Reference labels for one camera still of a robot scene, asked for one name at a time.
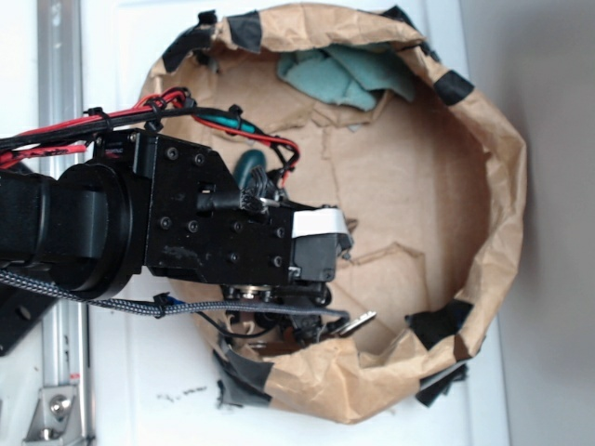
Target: teal rag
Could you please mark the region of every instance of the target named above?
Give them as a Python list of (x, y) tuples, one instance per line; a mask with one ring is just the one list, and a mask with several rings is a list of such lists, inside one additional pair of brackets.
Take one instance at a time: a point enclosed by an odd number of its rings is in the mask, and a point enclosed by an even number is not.
[(283, 53), (277, 74), (321, 102), (351, 105), (365, 112), (376, 107), (376, 91), (388, 89), (409, 102), (415, 97), (413, 74), (384, 45), (332, 45)]

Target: black braided cable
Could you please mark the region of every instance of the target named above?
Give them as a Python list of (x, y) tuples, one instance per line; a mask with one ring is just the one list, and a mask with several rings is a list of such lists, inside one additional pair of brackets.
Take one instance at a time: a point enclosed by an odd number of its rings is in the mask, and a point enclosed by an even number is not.
[(139, 302), (124, 299), (86, 300), (57, 285), (37, 279), (21, 276), (14, 272), (0, 269), (0, 283), (15, 288), (47, 295), (60, 299), (72, 300), (74, 302), (86, 303), (101, 308), (117, 309), (126, 313), (142, 316), (160, 317), (169, 314), (195, 313), (198, 311), (242, 311), (249, 313), (275, 313), (292, 316), (331, 316), (336, 318), (349, 318), (347, 311), (340, 311), (328, 308), (301, 308), (289, 305), (266, 304), (260, 302), (245, 303), (235, 301), (196, 302), (192, 304), (156, 306), (153, 302)]

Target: paper bag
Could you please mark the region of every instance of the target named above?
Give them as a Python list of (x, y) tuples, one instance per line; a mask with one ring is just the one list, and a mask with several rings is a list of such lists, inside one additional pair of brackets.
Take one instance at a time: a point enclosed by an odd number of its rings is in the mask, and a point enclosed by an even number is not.
[[(247, 342), (222, 343), (197, 317), (223, 400), (347, 424), (413, 394), (431, 401), (418, 392), (440, 389), (478, 353), (517, 272), (522, 138), (396, 7), (380, 15), (296, 4), (200, 17), (153, 65), (142, 94), (184, 85), (199, 105), (238, 104), (246, 119), (296, 141), (303, 154), (287, 183), (291, 199), (336, 204), (357, 221), (351, 260), (339, 260), (330, 284), (332, 308), (378, 313), (352, 337), (269, 357)], [(277, 76), (280, 53), (378, 43), (413, 73), (411, 103), (384, 93), (371, 111), (324, 104)], [(166, 122), (164, 132), (213, 147), (230, 168), (249, 148), (190, 118)], [(210, 285), (174, 286), (187, 301), (221, 298)]]

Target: cable tie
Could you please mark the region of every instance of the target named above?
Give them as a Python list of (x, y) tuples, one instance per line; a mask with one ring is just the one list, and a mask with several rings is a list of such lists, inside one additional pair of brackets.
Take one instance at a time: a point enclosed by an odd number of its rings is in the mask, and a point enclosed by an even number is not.
[(85, 111), (85, 114), (88, 114), (89, 116), (100, 116), (101, 119), (105, 122), (105, 125), (107, 127), (106, 130), (108, 132), (113, 131), (112, 118), (110, 118), (110, 115), (103, 111), (101, 107), (92, 107), (89, 110)]
[(155, 301), (155, 306), (159, 308), (159, 316), (155, 316), (155, 319), (163, 318), (165, 316), (165, 307), (170, 305), (169, 293), (160, 293), (159, 295), (154, 295), (152, 300)]
[(240, 107), (237, 104), (233, 104), (229, 108), (229, 112), (233, 115), (233, 117), (238, 122), (238, 125), (237, 125), (237, 127), (235, 129), (236, 130), (242, 130), (242, 113), (244, 112), (244, 110), (242, 110), (242, 107)]
[(194, 107), (196, 107), (197, 102), (196, 99), (192, 97), (192, 92), (190, 91), (190, 89), (185, 86), (181, 86), (179, 89), (182, 91), (182, 93), (184, 93), (183, 107), (185, 109), (193, 109)]
[(167, 107), (167, 102), (163, 98), (150, 98), (145, 102), (145, 105), (151, 107), (155, 115), (154, 119), (145, 123), (145, 128), (151, 132), (160, 132), (164, 128), (164, 125), (161, 124), (161, 117), (163, 109)]

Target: gray wall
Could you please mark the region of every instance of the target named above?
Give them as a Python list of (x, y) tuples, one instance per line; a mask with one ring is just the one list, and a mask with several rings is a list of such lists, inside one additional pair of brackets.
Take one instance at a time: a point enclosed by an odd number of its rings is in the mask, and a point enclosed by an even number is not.
[(595, 2), (461, 0), (471, 80), (526, 138), (500, 313), (512, 444), (595, 444)]

